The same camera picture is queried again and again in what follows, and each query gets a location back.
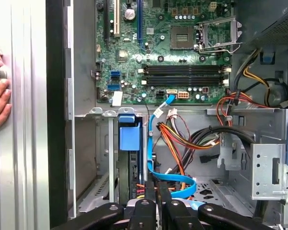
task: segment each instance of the cable tie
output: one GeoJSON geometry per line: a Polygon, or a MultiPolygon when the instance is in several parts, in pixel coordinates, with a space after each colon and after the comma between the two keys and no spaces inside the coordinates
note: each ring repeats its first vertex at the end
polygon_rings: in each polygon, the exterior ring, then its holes
{"type": "Polygon", "coordinates": [[[237,106],[239,104],[239,98],[240,98],[240,90],[237,90],[236,95],[235,95],[235,99],[234,99],[234,104],[237,106]]]}

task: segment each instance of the motherboard connector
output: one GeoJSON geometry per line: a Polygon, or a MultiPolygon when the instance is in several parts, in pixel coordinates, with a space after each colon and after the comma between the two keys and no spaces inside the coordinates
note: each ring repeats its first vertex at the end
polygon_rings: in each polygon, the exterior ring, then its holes
{"type": "Polygon", "coordinates": [[[114,0],[114,36],[120,36],[120,0],[114,0]]]}

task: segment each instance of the cable connector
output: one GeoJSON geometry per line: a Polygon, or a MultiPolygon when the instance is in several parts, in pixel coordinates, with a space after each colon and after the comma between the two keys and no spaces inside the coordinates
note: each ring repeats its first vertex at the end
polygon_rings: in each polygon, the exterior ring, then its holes
{"type": "Polygon", "coordinates": [[[169,119],[171,117],[177,119],[177,109],[175,109],[175,108],[169,109],[167,119],[169,119]]]}
{"type": "Polygon", "coordinates": [[[241,91],[237,90],[236,95],[235,95],[235,99],[234,99],[235,106],[237,106],[239,104],[240,93],[241,93],[241,91]]]}
{"type": "Polygon", "coordinates": [[[282,102],[281,104],[279,104],[281,108],[285,109],[288,107],[288,100],[287,101],[284,101],[282,102]]]}

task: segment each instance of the silver metal panel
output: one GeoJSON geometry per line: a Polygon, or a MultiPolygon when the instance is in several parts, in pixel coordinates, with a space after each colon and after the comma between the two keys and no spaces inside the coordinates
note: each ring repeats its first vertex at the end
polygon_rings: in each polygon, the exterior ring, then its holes
{"type": "Polygon", "coordinates": [[[285,191],[287,175],[285,169],[286,145],[257,144],[252,145],[252,193],[253,200],[281,200],[285,191]],[[279,159],[277,165],[278,182],[273,183],[273,159],[279,159]]]}
{"type": "Polygon", "coordinates": [[[45,1],[0,1],[13,105],[0,129],[0,230],[49,229],[45,1]]]}
{"type": "Polygon", "coordinates": [[[87,114],[95,106],[95,1],[74,1],[75,115],[87,114]]]}

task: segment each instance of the gray metal frame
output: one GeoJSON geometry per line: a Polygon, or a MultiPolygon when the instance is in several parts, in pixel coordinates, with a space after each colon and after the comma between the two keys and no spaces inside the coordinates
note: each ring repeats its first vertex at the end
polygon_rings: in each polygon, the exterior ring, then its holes
{"type": "Polygon", "coordinates": [[[48,230],[46,3],[0,1],[12,113],[0,129],[0,230],[48,230]]]}

